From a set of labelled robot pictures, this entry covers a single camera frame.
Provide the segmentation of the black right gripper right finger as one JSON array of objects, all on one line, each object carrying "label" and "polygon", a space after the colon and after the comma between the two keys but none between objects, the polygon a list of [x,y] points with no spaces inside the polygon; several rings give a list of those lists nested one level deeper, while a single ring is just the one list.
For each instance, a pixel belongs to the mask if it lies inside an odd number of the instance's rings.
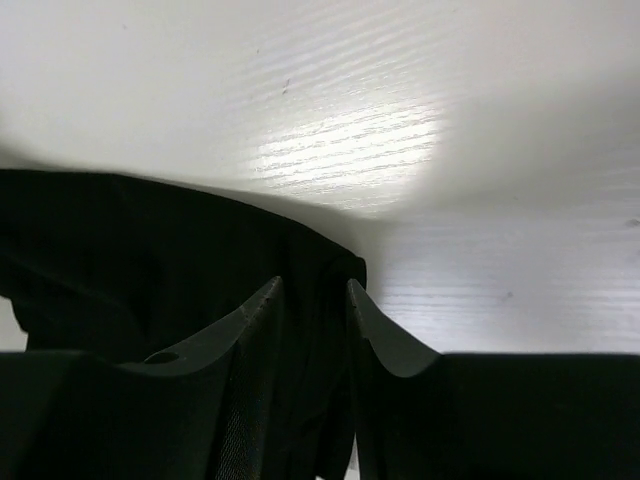
[{"label": "black right gripper right finger", "polygon": [[440,353],[347,285],[364,479],[635,479],[639,359]]}]

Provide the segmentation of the black skirt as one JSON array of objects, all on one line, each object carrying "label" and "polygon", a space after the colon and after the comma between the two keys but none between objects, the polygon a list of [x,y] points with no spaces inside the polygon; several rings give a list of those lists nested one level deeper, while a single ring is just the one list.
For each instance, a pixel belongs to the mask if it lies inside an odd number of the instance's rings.
[{"label": "black skirt", "polygon": [[284,325],[265,479],[341,479],[355,435],[345,345],[365,261],[257,207],[133,177],[5,170],[1,294],[31,349],[140,361],[280,277]]}]

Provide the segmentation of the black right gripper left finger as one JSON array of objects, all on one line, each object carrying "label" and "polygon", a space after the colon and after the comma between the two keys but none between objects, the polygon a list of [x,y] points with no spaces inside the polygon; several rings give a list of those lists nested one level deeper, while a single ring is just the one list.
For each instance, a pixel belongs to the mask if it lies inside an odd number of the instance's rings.
[{"label": "black right gripper left finger", "polygon": [[283,285],[141,363],[73,351],[1,357],[5,479],[257,479]]}]

